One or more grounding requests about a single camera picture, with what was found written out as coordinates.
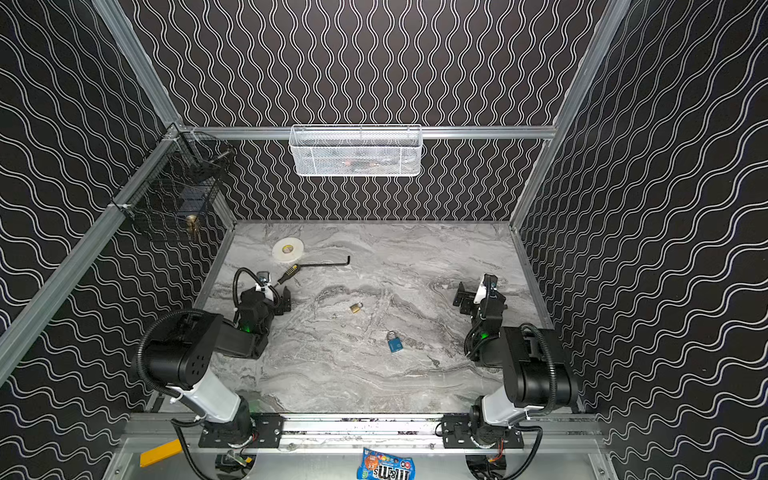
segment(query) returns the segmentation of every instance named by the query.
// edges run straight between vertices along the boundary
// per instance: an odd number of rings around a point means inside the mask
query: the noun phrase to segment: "white wire basket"
[[[422,171],[421,125],[293,125],[288,140],[305,177],[414,177]]]

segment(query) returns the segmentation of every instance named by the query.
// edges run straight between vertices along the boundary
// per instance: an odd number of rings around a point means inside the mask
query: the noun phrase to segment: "blue padlock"
[[[389,332],[386,334],[386,340],[389,344],[389,351],[394,353],[402,350],[402,342],[397,336],[397,333]]]

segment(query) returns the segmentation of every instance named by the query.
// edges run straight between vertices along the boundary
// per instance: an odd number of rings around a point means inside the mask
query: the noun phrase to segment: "marble tabletop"
[[[304,242],[301,262],[352,262],[286,282],[293,309],[275,317],[260,359],[215,355],[210,367],[252,410],[467,411],[501,385],[498,370],[462,355],[470,319],[452,305],[459,281],[475,290],[483,273],[499,278],[505,324],[540,324],[503,223],[240,223],[206,310],[232,318],[240,266],[280,277],[289,264],[273,260],[272,247],[284,237]],[[252,285],[241,277],[241,291]],[[352,313],[357,302],[363,307]],[[402,340],[397,353],[390,330]]]

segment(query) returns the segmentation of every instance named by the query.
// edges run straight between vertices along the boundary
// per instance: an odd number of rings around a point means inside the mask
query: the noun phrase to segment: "metal extrusion bar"
[[[227,201],[224,200],[224,197],[221,195],[221,192],[219,192],[216,198],[214,198],[213,203],[214,212],[221,219],[222,223],[224,224],[224,228],[227,230],[232,230],[235,227],[235,216],[232,213],[230,206],[227,205]]]
[[[208,296],[210,295],[211,290],[214,289],[214,285],[216,284],[216,277],[219,276],[219,271],[221,270],[221,267],[224,265],[224,260],[227,258],[227,252],[232,246],[232,239],[234,237],[235,237],[235,230],[233,228],[230,228],[224,234],[224,239],[221,241],[221,245],[219,246],[219,251],[216,253],[216,258],[214,259],[214,262],[210,265],[210,271],[205,277],[205,282],[203,282],[203,287],[200,288],[200,293],[197,294],[197,298],[195,299],[194,304],[192,305],[193,308],[202,309],[205,306],[205,303],[208,300]]]
[[[157,72],[152,66],[152,60],[144,51],[144,47],[139,42],[136,32],[131,25],[131,21],[125,15],[125,11],[120,6],[118,0],[93,0],[96,12],[104,20],[104,24],[109,28],[118,44],[123,56],[128,60],[128,64],[136,74],[139,85],[152,102],[155,113],[163,121],[166,127],[172,124],[181,124],[181,115],[170,100],[168,91],[157,76]]]
[[[584,54],[581,66],[576,72],[571,87],[568,89],[568,96],[565,98],[558,113],[555,122],[555,127],[558,129],[557,134],[552,138],[549,145],[545,147],[534,164],[534,169],[515,207],[515,212],[512,214],[511,223],[514,227],[519,228],[525,219],[525,215],[528,214],[528,209],[531,208],[531,204],[533,204],[536,193],[544,182],[547,172],[549,172],[549,167],[552,165],[555,155],[560,150],[560,146],[571,129],[571,124],[573,124],[576,118],[581,102],[592,86],[594,76],[603,63],[614,35],[616,35],[619,25],[621,25],[624,16],[627,14],[630,3],[631,0],[611,0],[606,5],[600,23],[594,31],[592,41],[587,52]]]
[[[533,273],[533,267],[528,260],[528,255],[525,252],[525,246],[523,246],[522,238],[516,228],[510,226],[509,230],[512,235],[512,244],[515,246],[515,251],[518,253],[518,259],[520,260],[520,266],[523,269],[525,275],[525,282],[528,284],[528,290],[531,292],[531,298],[533,304],[536,305],[536,312],[538,318],[541,321],[541,326],[546,329],[554,328],[552,326],[552,318],[547,311],[547,303],[544,301],[544,297],[541,295],[541,289],[539,289],[538,281]]]
[[[403,455],[467,455],[493,453],[494,449],[444,449],[440,437],[435,434],[440,414],[284,414],[283,434],[276,449],[249,449],[249,453],[359,453],[363,446],[380,447],[392,454]],[[121,441],[123,451],[142,452],[175,438],[170,418],[192,419],[193,414],[134,413],[126,425]],[[553,413],[542,419],[524,422],[543,428],[540,453],[601,452],[602,432],[594,415]],[[188,438],[200,435],[202,427],[189,429]],[[527,454],[535,440],[535,434],[525,433],[526,449],[508,449],[508,454]],[[225,452],[227,448],[201,449],[194,443],[193,452]]]
[[[166,150],[175,143],[176,135],[175,127],[168,129],[166,136],[114,198],[116,204],[125,204],[131,199],[136,189],[163,159]],[[124,221],[125,215],[117,207],[106,207],[11,326],[0,336],[0,384],[11,375]]]
[[[200,132],[222,140],[288,140],[290,127],[182,127],[182,131]],[[485,140],[503,138],[544,138],[555,136],[554,127],[422,127],[425,140]]]

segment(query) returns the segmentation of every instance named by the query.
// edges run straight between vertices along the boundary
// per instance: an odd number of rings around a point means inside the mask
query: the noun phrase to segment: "wall-mounted basket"
[[[123,214],[153,241],[198,241],[235,148],[208,134],[183,133],[137,189]]]
[[[414,177],[422,171],[421,125],[293,125],[288,146],[308,177]]]

